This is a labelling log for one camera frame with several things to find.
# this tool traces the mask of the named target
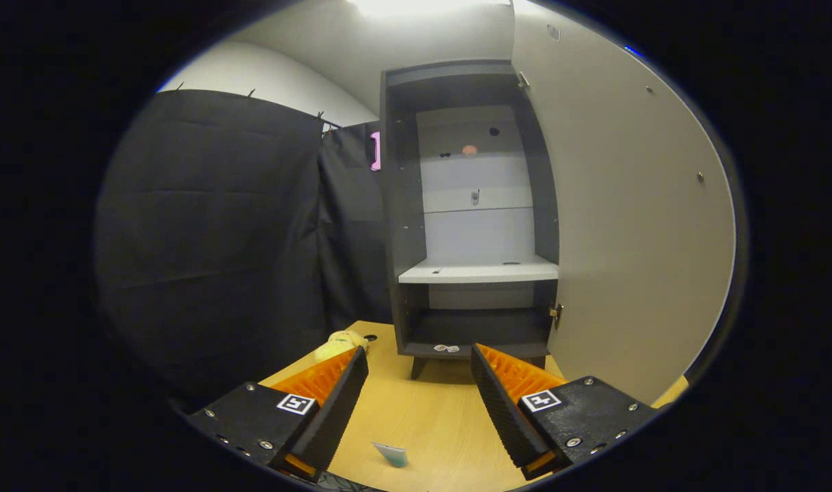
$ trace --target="cabinet leg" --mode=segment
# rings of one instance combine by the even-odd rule
[[[528,364],[539,368],[546,368],[546,357],[532,357],[527,360]]]
[[[419,374],[422,373],[423,368],[425,368],[425,364],[428,363],[428,359],[424,357],[414,357],[413,358],[413,370],[410,371],[410,379],[416,379],[419,377]]]

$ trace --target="black cabinet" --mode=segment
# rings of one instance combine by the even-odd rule
[[[382,75],[386,256],[398,352],[470,344],[542,361],[559,277],[553,170],[510,60]]]

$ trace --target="pink sign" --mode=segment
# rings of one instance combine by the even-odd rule
[[[370,171],[379,171],[379,132],[374,131],[372,134],[370,134],[370,138],[373,138],[374,142],[376,142],[376,147],[373,154],[376,157],[376,160],[373,161],[373,164],[370,165]]]

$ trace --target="ceiling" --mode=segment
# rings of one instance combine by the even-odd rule
[[[446,12],[370,16],[347,0],[303,0],[229,40],[285,54],[379,115],[383,70],[450,59],[509,59],[513,8],[484,3]]]

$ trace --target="white shelf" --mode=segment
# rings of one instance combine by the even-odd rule
[[[530,258],[489,261],[432,261],[423,260],[398,276],[401,284],[479,284],[494,282],[533,282],[557,280],[559,265],[532,255]]]

